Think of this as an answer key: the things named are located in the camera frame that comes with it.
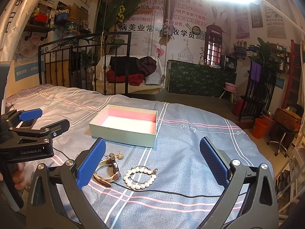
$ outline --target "pearl bracelet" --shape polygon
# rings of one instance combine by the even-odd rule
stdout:
[[[144,189],[146,187],[149,187],[149,185],[151,185],[153,183],[153,181],[157,178],[156,173],[157,173],[158,169],[154,169],[153,171],[143,165],[136,165],[134,167],[132,167],[130,170],[127,171],[127,173],[125,174],[125,176],[123,177],[124,182],[127,184],[127,187],[130,187],[131,189]],[[144,183],[135,181],[132,179],[131,175],[135,174],[135,173],[145,173],[148,175],[151,175],[150,179]]]

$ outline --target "lamp arm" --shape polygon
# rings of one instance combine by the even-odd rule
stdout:
[[[288,16],[286,16],[284,13],[279,11],[275,6],[273,6],[266,0],[262,0],[262,3],[265,4],[267,7],[271,8],[272,10],[274,10],[275,12],[277,12],[280,16],[285,18],[287,21],[289,21],[291,25],[293,25],[295,28],[297,28],[305,36],[304,30],[302,28],[300,28],[297,24],[295,24]]]

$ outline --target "pink stool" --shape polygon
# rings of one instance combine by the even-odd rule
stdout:
[[[223,88],[224,89],[224,92],[222,93],[222,95],[219,97],[219,99],[225,94],[226,91],[230,92],[231,93],[231,104],[233,104],[233,93],[236,93],[236,91],[231,91],[231,90],[228,90],[226,88]]]

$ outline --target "red telephone booth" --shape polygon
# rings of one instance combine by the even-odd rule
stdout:
[[[220,64],[222,55],[222,29],[215,24],[206,27],[204,55],[206,65]]]

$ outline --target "floor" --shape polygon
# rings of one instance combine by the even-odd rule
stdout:
[[[225,99],[225,98],[219,99],[218,97],[169,93],[165,89],[162,89],[162,91],[157,95],[137,94],[135,98],[169,102],[169,103],[179,103],[191,107],[196,107],[218,114],[228,120],[233,121],[234,123],[237,122],[237,117],[231,112],[232,104],[230,103],[229,99]],[[278,149],[277,145],[271,144],[268,146],[266,144],[266,142],[270,140],[269,136],[263,136],[263,138],[261,139],[256,139],[251,134],[252,130],[253,129],[245,129],[244,131],[247,133],[250,139],[256,144],[257,149],[260,151],[260,153],[269,162],[271,162],[274,170],[274,174],[277,174],[285,164],[287,158],[284,157],[283,153],[280,153],[277,157],[274,156],[274,153]]]

